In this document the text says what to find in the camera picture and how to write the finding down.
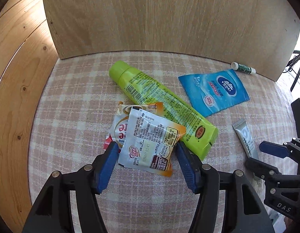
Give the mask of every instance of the wooden wall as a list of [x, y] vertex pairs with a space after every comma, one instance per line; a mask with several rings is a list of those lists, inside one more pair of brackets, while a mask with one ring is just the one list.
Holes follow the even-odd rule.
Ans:
[[31, 209], [29, 137], [57, 59], [42, 0], [9, 0], [0, 13], [0, 216], [14, 233]]
[[169, 51], [256, 68], [277, 80], [300, 31], [287, 0], [43, 0], [61, 59]]

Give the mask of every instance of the barcode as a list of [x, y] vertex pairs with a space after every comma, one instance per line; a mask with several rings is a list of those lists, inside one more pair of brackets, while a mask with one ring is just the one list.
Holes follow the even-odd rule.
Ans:
[[128, 85], [126, 91], [134, 98], [134, 100], [136, 100], [137, 103], [142, 104], [146, 101], [146, 99], [143, 98], [143, 96], [139, 94], [139, 92], [134, 89], [133, 86]]

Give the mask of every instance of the green tube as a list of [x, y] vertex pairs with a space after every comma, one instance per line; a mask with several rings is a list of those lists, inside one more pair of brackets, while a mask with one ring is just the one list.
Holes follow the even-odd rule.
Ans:
[[109, 76], [135, 104], [163, 102], [164, 117], [186, 127], [185, 145], [203, 160], [218, 136], [218, 129], [161, 83], [131, 67], [115, 62]]

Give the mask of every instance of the green cap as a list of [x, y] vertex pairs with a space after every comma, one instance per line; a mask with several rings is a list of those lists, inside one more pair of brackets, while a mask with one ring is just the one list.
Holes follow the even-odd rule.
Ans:
[[109, 77], [118, 84], [121, 75], [131, 66], [122, 60], [115, 62], [109, 69]]

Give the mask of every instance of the coffee-mate logo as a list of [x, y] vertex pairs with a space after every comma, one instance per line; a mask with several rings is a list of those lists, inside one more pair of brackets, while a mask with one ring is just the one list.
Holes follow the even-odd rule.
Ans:
[[130, 146], [129, 147], [129, 156], [131, 158], [135, 158], [135, 157], [140, 157], [140, 153], [139, 153], [139, 150], [138, 148], [136, 148], [135, 146]]
[[224, 90], [231, 96], [236, 95], [236, 88], [233, 83], [231, 83], [227, 78], [223, 76], [217, 77], [217, 82], [224, 88]]

